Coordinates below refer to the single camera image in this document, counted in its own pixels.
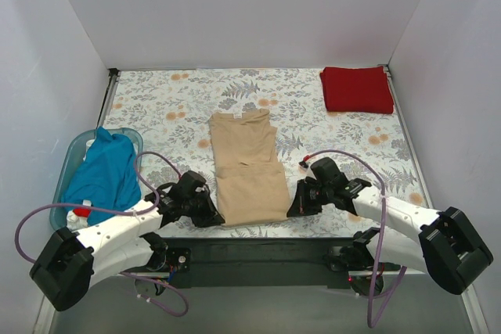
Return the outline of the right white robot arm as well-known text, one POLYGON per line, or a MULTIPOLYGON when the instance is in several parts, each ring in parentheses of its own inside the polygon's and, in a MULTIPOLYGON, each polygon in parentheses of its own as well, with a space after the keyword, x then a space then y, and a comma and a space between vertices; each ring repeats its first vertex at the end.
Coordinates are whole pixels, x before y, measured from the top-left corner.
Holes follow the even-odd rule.
POLYGON ((297 183, 288 217, 315 215, 328 204, 384 229, 356 233, 337 259, 349 268, 372 269, 391 263, 430 275, 445 291, 460 295, 493 262, 493 255, 466 214, 455 207, 419 207, 361 178, 348 179, 324 157, 310 164, 312 175, 297 183))

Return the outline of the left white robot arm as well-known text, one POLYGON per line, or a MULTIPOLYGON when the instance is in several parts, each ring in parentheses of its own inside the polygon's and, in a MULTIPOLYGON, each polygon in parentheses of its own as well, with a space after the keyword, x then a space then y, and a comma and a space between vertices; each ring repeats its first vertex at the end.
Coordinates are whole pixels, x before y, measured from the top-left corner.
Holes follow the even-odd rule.
POLYGON ((78 303, 102 280, 131 269, 185 272, 190 251, 168 245, 164 226, 189 217, 198 228, 224 224, 206 180, 194 171, 160 185, 131 209, 72 232, 55 231, 30 270, 30 277, 57 311, 78 303))

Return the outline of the beige t shirt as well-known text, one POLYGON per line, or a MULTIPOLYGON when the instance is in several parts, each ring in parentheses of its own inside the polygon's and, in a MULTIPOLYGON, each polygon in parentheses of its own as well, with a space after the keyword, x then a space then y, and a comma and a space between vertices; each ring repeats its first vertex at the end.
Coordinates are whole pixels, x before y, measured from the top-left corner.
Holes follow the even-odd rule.
POLYGON ((291 198, 269 111, 214 113, 209 128, 224 225, 285 221, 291 198))

